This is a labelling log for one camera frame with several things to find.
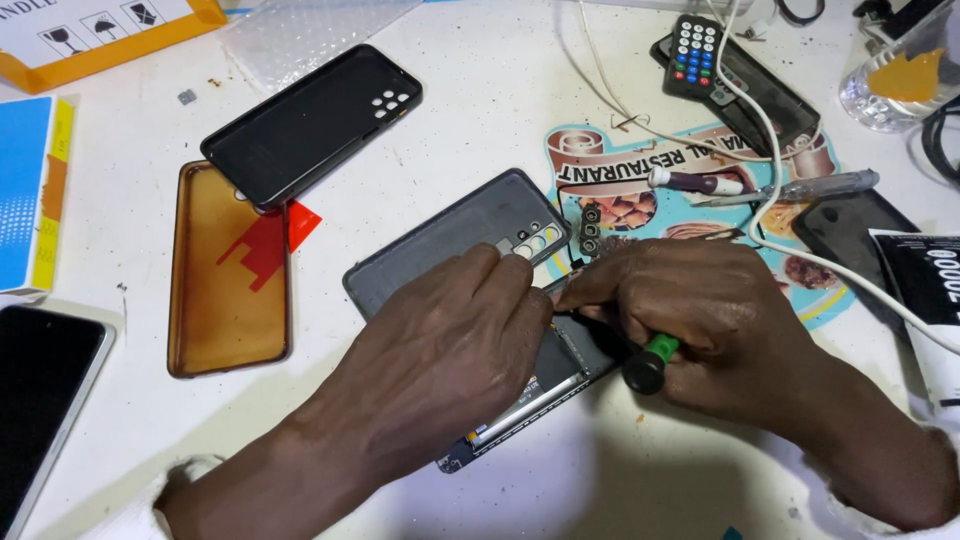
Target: black screen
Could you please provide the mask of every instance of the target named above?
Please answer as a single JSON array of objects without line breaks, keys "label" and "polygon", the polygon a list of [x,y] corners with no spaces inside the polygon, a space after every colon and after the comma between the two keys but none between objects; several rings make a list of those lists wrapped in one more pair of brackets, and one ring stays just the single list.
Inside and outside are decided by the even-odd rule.
[{"label": "black screen", "polygon": [[57,436],[104,326],[28,307],[0,310],[0,536]]}]

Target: black phone case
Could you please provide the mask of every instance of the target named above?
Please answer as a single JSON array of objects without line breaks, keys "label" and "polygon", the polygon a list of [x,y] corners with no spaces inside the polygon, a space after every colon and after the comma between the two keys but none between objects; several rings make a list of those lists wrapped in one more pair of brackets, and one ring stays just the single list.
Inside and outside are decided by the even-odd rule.
[{"label": "black phone case", "polygon": [[[661,45],[673,34],[658,39],[650,48],[650,56],[663,68],[670,63],[669,52],[664,53]],[[820,113],[811,107],[770,72],[762,63],[750,56],[733,39],[727,40],[721,62],[736,73],[750,87],[748,94],[763,107],[770,116],[774,127],[780,128],[777,140],[780,148],[793,142],[798,136],[810,130],[820,122]],[[726,106],[717,105],[707,98],[703,103],[707,109],[717,115],[735,134],[742,138],[758,156],[769,158],[772,155],[767,142],[767,131],[756,111],[743,100],[736,99]]]},{"label": "black phone case", "polygon": [[[920,229],[874,189],[818,199],[793,220],[793,232],[813,255],[850,268],[874,285],[891,291],[869,229],[919,233]],[[906,338],[903,320],[874,295],[845,282],[880,322]]]},{"label": "black phone case", "polygon": [[348,270],[344,288],[370,320],[397,289],[440,262],[479,242],[509,253],[551,224],[562,237],[533,254],[534,265],[566,245],[570,228],[527,175],[511,169]]},{"label": "black phone case", "polygon": [[422,101],[419,81],[371,45],[357,45],[207,137],[200,150],[255,206],[273,209]]}]

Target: cardboard box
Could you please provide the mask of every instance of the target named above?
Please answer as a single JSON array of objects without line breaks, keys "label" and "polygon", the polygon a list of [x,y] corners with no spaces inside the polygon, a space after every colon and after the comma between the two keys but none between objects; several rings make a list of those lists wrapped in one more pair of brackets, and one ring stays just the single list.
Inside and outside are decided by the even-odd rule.
[{"label": "cardboard box", "polygon": [[62,98],[0,103],[0,294],[53,288],[72,128]]},{"label": "cardboard box", "polygon": [[216,0],[0,2],[0,76],[36,94],[226,23]]}]

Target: bubble wrap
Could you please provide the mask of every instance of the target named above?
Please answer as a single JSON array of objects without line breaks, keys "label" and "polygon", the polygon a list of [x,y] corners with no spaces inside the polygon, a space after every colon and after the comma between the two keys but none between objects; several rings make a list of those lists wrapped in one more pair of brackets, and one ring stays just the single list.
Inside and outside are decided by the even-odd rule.
[{"label": "bubble wrap", "polygon": [[277,93],[363,42],[422,0],[264,0],[220,40],[251,76]]}]

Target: glass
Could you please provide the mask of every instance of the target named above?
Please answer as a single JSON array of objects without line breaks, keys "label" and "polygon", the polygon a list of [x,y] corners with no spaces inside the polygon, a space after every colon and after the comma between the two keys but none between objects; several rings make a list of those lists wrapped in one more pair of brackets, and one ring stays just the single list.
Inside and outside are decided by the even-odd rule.
[{"label": "glass", "polygon": [[960,9],[947,0],[849,74],[840,103],[870,129],[900,133],[960,95]]}]

